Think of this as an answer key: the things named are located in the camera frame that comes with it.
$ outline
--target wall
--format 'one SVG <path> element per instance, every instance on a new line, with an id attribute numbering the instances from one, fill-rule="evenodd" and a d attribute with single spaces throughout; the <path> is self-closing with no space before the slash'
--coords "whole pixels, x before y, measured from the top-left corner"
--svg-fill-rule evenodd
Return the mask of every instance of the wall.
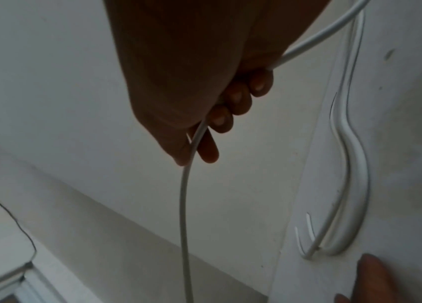
<path id="1" fill-rule="evenodd" d="M 220 161 L 191 173 L 190 251 L 263 294 L 339 39 L 276 70 L 272 92 L 217 136 Z M 0 148 L 179 243 L 181 172 L 132 115 L 100 0 L 0 1 Z"/>
<path id="2" fill-rule="evenodd" d="M 179 247 L 2 150 L 0 200 L 103 302 L 184 302 Z M 191 268 L 197 302 L 266 301 L 198 258 Z"/>
<path id="3" fill-rule="evenodd" d="M 342 173 L 329 129 L 342 73 L 337 65 L 302 175 L 271 303 L 331 302 L 336 293 L 350 295 L 356 261 L 366 252 L 390 267 L 402 302 L 422 303 L 422 1 L 372 0 L 366 14 L 348 115 L 369 163 L 368 211 L 343 254 L 301 259 L 294 227 L 309 247 L 305 214 L 312 214 L 315 229 L 321 226 Z"/>

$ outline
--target hand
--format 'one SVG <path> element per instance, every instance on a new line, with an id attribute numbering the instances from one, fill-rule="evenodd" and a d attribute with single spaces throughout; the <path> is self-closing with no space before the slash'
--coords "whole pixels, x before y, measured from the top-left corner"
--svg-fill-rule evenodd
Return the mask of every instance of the hand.
<path id="1" fill-rule="evenodd" d="M 265 95 L 277 60 L 329 0 L 105 0 L 135 116 L 179 165 L 197 125 L 218 133 Z M 219 97 L 224 104 L 216 104 Z M 219 153 L 209 130 L 198 147 Z"/>
<path id="2" fill-rule="evenodd" d="M 372 255 L 363 255 L 351 299 L 336 295 L 334 303 L 397 303 L 397 298 L 396 283 L 385 265 Z"/>

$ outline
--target white wall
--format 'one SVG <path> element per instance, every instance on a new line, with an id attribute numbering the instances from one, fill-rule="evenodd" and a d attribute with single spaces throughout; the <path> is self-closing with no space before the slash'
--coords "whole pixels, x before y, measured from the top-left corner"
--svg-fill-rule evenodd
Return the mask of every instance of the white wall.
<path id="1" fill-rule="evenodd" d="M 346 7 L 335 0 L 310 32 Z M 191 173 L 190 251 L 263 294 L 338 36 L 277 70 L 272 92 L 216 138 L 219 162 Z M 132 115 L 100 0 L 0 1 L 0 147 L 179 243 L 180 170 Z"/>
<path id="2" fill-rule="evenodd" d="M 1 150 L 0 200 L 103 302 L 185 301 L 179 247 Z M 198 258 L 191 268 L 196 302 L 266 301 Z"/>
<path id="3" fill-rule="evenodd" d="M 403 302 L 422 303 L 422 1 L 372 0 L 349 98 L 349 119 L 367 154 L 369 208 L 349 249 L 301 259 L 294 227 L 306 235 L 306 212 L 318 229 L 340 180 L 329 129 L 338 81 L 330 84 L 286 233 L 269 302 L 331 302 L 350 295 L 362 253 L 381 257 L 397 278 Z M 333 80 L 339 80 L 337 66 Z"/>

